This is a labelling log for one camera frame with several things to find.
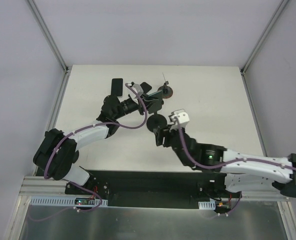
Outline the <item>black phone stand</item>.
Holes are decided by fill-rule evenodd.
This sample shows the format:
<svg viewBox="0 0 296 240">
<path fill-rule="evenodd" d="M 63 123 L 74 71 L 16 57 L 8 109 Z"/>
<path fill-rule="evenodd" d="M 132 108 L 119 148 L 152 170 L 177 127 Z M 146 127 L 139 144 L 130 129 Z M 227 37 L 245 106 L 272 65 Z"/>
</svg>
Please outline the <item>black phone stand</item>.
<svg viewBox="0 0 296 240">
<path fill-rule="evenodd" d="M 167 126 L 166 118 L 159 114 L 158 111 L 162 109 L 164 101 L 161 100 L 154 100 L 152 103 L 148 105 L 148 113 L 150 116 L 146 121 L 146 127 L 150 132 L 154 132 L 154 129 L 160 127 L 161 129 Z"/>
</svg>

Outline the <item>black phone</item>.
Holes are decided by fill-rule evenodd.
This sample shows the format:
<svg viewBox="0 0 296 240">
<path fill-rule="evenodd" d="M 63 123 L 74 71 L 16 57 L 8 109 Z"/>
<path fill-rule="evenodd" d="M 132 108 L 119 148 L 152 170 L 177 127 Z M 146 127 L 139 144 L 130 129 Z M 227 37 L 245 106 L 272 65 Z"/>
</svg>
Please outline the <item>black phone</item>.
<svg viewBox="0 0 296 240">
<path fill-rule="evenodd" d="M 140 86 L 141 86 L 144 94 L 147 94 L 152 89 L 152 86 L 145 81 L 142 82 L 140 84 Z"/>
<path fill-rule="evenodd" d="M 143 99 L 147 102 L 162 100 L 163 99 L 163 91 L 158 90 L 158 91 L 153 92 L 151 94 L 145 94 Z"/>
<path fill-rule="evenodd" d="M 123 82 L 124 80 L 122 78 L 113 78 L 111 80 L 110 94 L 112 96 L 116 96 L 118 98 L 123 96 Z"/>
</svg>

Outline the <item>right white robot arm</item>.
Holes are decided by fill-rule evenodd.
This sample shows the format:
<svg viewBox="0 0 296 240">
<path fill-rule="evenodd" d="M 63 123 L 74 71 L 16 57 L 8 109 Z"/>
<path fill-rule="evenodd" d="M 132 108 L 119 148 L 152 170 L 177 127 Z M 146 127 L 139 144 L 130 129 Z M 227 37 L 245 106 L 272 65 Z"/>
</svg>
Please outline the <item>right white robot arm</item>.
<svg viewBox="0 0 296 240">
<path fill-rule="evenodd" d="M 213 184 L 218 197 L 269 185 L 285 197 L 296 198 L 296 153 L 287 157 L 249 155 L 220 145 L 198 143 L 183 127 L 170 125 L 157 127 L 153 133 L 156 145 L 170 147 L 185 167 L 225 175 L 224 180 Z"/>
</svg>

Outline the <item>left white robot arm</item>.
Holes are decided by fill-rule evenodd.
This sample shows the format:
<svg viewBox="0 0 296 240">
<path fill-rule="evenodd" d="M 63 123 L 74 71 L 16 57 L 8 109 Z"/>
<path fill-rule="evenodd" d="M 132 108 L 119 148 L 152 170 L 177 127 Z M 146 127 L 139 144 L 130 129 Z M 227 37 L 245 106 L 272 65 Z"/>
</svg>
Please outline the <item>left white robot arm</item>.
<svg viewBox="0 0 296 240">
<path fill-rule="evenodd" d="M 90 194 L 94 188 L 94 178 L 75 164 L 79 149 L 115 134 L 120 127 L 118 119 L 135 111 L 144 116 L 154 114 L 162 109 L 163 103 L 161 91 L 144 93 L 140 99 L 128 98 L 124 101 L 109 95 L 103 100 L 100 115 L 93 123 L 72 133 L 56 128 L 45 132 L 44 140 L 33 157 L 33 163 L 44 171 L 47 178 L 75 183 L 82 194 Z"/>
</svg>

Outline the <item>brown disc small stand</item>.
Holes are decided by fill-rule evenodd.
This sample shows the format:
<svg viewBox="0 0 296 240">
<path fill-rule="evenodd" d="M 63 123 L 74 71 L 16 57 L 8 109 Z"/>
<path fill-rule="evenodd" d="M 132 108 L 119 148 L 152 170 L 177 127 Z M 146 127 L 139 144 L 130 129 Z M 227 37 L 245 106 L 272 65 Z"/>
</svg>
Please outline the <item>brown disc small stand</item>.
<svg viewBox="0 0 296 240">
<path fill-rule="evenodd" d="M 163 79 L 164 79 L 164 83 L 162 86 L 160 86 L 158 88 L 159 91 L 162 91 L 162 98 L 163 99 L 169 99 L 173 96 L 173 89 L 169 86 L 169 82 L 166 80 L 164 73 L 163 75 Z"/>
</svg>

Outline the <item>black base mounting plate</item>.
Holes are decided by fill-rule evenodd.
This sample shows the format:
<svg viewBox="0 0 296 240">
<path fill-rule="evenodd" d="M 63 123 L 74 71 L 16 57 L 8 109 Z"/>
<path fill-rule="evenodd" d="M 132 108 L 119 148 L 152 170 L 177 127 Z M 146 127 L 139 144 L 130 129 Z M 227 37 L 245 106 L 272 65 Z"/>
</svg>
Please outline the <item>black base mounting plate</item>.
<svg viewBox="0 0 296 240">
<path fill-rule="evenodd" d="M 197 209 L 211 198 L 237 199 L 225 173 L 91 170 L 91 185 L 110 207 Z"/>
</svg>

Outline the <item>metal sheet front panel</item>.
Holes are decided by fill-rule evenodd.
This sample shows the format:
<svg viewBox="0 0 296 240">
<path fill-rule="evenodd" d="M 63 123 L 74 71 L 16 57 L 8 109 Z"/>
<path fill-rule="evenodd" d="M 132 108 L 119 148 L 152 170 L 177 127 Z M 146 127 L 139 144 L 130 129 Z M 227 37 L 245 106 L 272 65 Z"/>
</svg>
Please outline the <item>metal sheet front panel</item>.
<svg viewBox="0 0 296 240">
<path fill-rule="evenodd" d="M 30 206 L 22 240 L 285 240 L 275 202 L 242 201 L 232 213 L 209 210 L 101 207 L 77 212 Z"/>
</svg>

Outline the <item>front aluminium rail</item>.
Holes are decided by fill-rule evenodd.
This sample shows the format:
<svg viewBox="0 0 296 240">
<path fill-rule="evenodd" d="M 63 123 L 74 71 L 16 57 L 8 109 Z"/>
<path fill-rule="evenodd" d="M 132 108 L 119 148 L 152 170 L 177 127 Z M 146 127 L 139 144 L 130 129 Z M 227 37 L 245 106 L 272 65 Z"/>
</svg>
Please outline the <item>front aluminium rail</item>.
<svg viewBox="0 0 296 240">
<path fill-rule="evenodd" d="M 20 196 L 63 196 L 65 180 L 44 179 L 42 176 L 25 176 L 19 191 Z"/>
</svg>

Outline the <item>left aluminium frame post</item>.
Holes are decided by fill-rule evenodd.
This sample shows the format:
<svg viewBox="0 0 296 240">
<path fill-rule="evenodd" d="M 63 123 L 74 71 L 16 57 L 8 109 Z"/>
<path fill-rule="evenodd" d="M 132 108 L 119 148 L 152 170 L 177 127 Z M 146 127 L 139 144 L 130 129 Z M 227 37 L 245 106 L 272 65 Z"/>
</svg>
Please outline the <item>left aluminium frame post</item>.
<svg viewBox="0 0 296 240">
<path fill-rule="evenodd" d="M 66 61 L 63 58 L 63 55 L 61 54 L 48 26 L 46 21 L 44 20 L 44 17 L 41 13 L 41 11 L 39 10 L 39 7 L 36 3 L 35 0 L 25 0 L 25 3 L 27 4 L 29 10 L 32 13 L 32 16 L 34 17 L 37 25 L 40 28 L 40 31 L 44 37 L 44 39 L 46 40 L 50 50 L 52 51 L 54 57 L 56 58 L 58 64 L 60 65 L 60 67 L 62 68 L 63 72 L 65 74 L 69 74 L 70 73 L 70 67 L 67 65 Z"/>
</svg>

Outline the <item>aluminium frame post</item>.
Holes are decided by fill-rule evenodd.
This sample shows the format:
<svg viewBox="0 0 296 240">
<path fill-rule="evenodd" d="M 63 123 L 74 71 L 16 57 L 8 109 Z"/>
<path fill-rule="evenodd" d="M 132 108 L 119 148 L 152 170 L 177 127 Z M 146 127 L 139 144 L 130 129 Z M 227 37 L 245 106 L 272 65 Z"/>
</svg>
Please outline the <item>aluminium frame post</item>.
<svg viewBox="0 0 296 240">
<path fill-rule="evenodd" d="M 277 5 L 272 16 L 270 17 L 265 28 L 263 29 L 261 35 L 259 36 L 258 40 L 256 41 L 253 49 L 251 50 L 250 55 L 246 59 L 244 65 L 240 68 L 241 76 L 245 75 L 245 73 L 247 72 L 247 70 L 251 66 L 252 62 L 255 60 L 256 56 L 259 54 L 265 41 L 269 38 L 272 30 L 274 29 L 278 20 L 281 18 L 282 14 L 285 12 L 285 10 L 288 7 L 290 2 L 291 2 L 291 0 L 281 0 L 279 2 L 279 4 Z"/>
<path fill-rule="evenodd" d="M 36 3 L 35 0 L 25 0 L 25 3 L 27 4 L 29 10 L 32 13 L 32 16 L 34 17 L 37 25 L 40 28 L 40 31 L 44 37 L 44 39 L 46 40 L 50 50 L 52 51 L 54 57 L 56 58 L 58 64 L 60 65 L 60 67 L 62 68 L 63 72 L 65 74 L 69 74 L 70 73 L 70 67 L 67 65 L 66 61 L 63 58 L 63 55 L 61 54 L 48 26 L 46 21 L 44 20 L 44 17 L 41 13 L 41 11 L 39 10 L 39 7 Z"/>
</svg>

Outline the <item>right aluminium frame post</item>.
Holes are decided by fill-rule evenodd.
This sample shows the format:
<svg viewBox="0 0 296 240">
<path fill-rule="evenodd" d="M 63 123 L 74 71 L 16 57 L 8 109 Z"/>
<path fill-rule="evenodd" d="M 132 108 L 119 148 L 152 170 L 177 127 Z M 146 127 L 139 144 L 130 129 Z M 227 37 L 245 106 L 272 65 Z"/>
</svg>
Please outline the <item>right aluminium frame post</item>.
<svg viewBox="0 0 296 240">
<path fill-rule="evenodd" d="M 269 38 L 272 30 L 274 29 L 278 20 L 281 18 L 282 14 L 285 12 L 285 10 L 288 7 L 290 2 L 291 2 L 291 0 L 281 0 L 279 2 L 279 4 L 277 5 L 272 16 L 270 17 L 265 28 L 263 29 L 261 35 L 259 36 L 258 40 L 256 41 L 253 49 L 251 50 L 250 55 L 246 59 L 244 65 L 240 68 L 241 76 L 245 75 L 245 73 L 247 72 L 247 70 L 251 66 L 252 62 L 255 60 L 256 56 L 259 54 L 265 41 Z"/>
</svg>

